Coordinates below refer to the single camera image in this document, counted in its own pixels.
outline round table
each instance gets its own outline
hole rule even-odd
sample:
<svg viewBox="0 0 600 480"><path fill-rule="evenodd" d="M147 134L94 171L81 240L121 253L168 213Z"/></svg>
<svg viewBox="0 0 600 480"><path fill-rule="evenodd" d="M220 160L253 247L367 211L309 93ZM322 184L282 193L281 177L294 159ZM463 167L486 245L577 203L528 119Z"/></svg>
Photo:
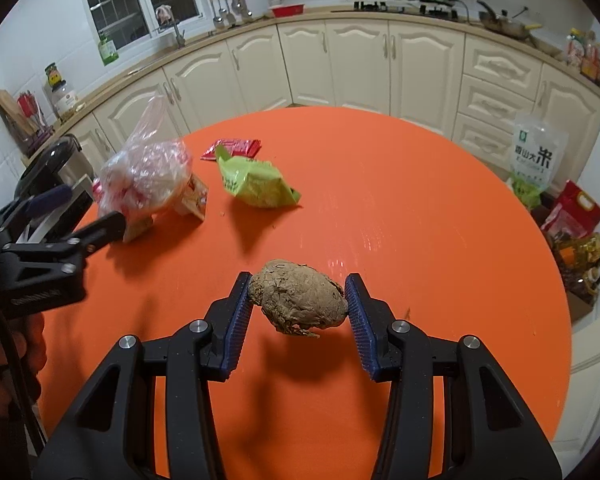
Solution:
<svg viewBox="0 0 600 480"><path fill-rule="evenodd" d="M257 157L302 193L299 206L261 210L225 192L216 164L198 160L221 137L261 139ZM372 297L430 336L479 336L554 436L571 363L566 295L531 216L476 158L422 127L345 108L250 114L185 143L209 186L205 221L164 213L89 259L87 300L46 314L48 430L120 336L171 335L227 296L240 271L284 258L340 283L359 272ZM437 379L430 474L442 464ZM348 320L303 338L254 308L238 368L210 383L228 478L368 480L388 391L362 369ZM165 474L164 380L155 421Z"/></svg>

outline drawer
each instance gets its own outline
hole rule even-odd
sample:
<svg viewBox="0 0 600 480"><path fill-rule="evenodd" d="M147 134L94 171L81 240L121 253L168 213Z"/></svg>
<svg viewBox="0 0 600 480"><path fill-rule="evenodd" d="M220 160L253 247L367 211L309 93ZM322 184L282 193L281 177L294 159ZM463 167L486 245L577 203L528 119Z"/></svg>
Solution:
<svg viewBox="0 0 600 480"><path fill-rule="evenodd" d="M453 142L472 155L498 168L509 169L509 148L513 136L490 124L458 114Z"/></svg>
<svg viewBox="0 0 600 480"><path fill-rule="evenodd" d="M530 114L533 108L533 101L518 94L469 75L462 76L458 112L464 115L513 132L516 114Z"/></svg>
<svg viewBox="0 0 600 480"><path fill-rule="evenodd" d="M542 62L493 41L467 35L464 73L536 100Z"/></svg>

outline kitchen countertop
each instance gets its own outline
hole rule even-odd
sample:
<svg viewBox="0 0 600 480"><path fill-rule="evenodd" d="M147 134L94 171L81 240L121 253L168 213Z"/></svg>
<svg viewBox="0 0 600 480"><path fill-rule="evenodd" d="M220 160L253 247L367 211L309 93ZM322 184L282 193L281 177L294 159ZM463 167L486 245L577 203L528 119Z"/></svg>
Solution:
<svg viewBox="0 0 600 480"><path fill-rule="evenodd" d="M76 112L67 122L60 124L59 121L56 123L56 130L54 134L40 147L37 152L32 155L31 158L27 158L23 155L22 162L25 166L28 166L31 161L50 143L59 139L62 135L67 133L73 126L75 126L81 119L86 115L95 110L98 106L103 104L107 99L117 94L121 90L125 89L126 86L142 79L144 76L158 70L164 65L169 64L172 61L179 59L182 56L186 56L196 50L205 48L206 46L217 43L218 41L224 41L228 38L237 36L244 32L250 32L252 30L258 30L259 28L268 27L269 25L277 25L279 23L294 23L294 22L307 22L311 20L391 20L392 22L407 22L417 23L419 25L432 25L435 27L449 28L451 30L458 30L466 34L473 34L486 40L501 43L502 45L510 48L515 48L524 54L538 58L540 61L547 63L548 65L561 70L565 74L574 78L579 83L589 88L593 93L600 97L600 87L589 81L583 75L575 73L569 69L566 64L561 62L555 57L546 54L542 50L531 46L523 41L517 41L501 34L496 34L489 30L486 30L480 22L450 22L447 20L440 20L437 18L431 18L428 16L421 16L417 13L397 13L397 12L365 12L365 11L349 11L342 12L343 10L349 10L350 6L336 6L336 7L315 7L309 8L304 14L298 14L297 16L290 16L288 18L273 18L271 16L263 16L253 23L247 23L245 25L239 25L238 27L224 30L218 33L207 33L199 36L190 38L186 41L186 45L180 49L167 49L162 52L158 52L149 56L144 61L135 65L126 72L114 76L110 81L107 81L103 86L97 90L91 92L82 99L84 107L80 111ZM538 45L545 50L555 50L554 46L536 40Z"/></svg>

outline frying pan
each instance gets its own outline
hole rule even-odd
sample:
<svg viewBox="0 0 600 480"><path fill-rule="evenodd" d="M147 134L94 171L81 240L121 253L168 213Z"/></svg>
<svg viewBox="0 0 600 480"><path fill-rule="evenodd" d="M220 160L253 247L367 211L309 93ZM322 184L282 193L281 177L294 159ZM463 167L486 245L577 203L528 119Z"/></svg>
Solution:
<svg viewBox="0 0 600 480"><path fill-rule="evenodd" d="M478 3L483 6L486 10L481 10L478 14L480 21L484 25L484 28L509 36L516 40L526 40L531 37L531 31L536 28L542 28L542 25L536 23L535 25L525 25L518 20L512 20L506 16L506 12L503 10L503 15L498 16L487 3L482 0L478 0Z"/></svg>

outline red packet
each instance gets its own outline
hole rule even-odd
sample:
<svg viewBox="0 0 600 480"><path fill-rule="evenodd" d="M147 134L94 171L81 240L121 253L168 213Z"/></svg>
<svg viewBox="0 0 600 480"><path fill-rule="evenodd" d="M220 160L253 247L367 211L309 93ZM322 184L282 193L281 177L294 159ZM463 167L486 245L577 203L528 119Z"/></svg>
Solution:
<svg viewBox="0 0 600 480"><path fill-rule="evenodd" d="M253 158L262 146L259 139L218 139L200 157L201 160L216 160L214 150L218 144L222 144L231 156L241 155Z"/></svg>
<svg viewBox="0 0 600 480"><path fill-rule="evenodd" d="M569 238L582 238L592 234L599 223L600 206L568 180L541 229L551 238L563 234Z"/></svg>

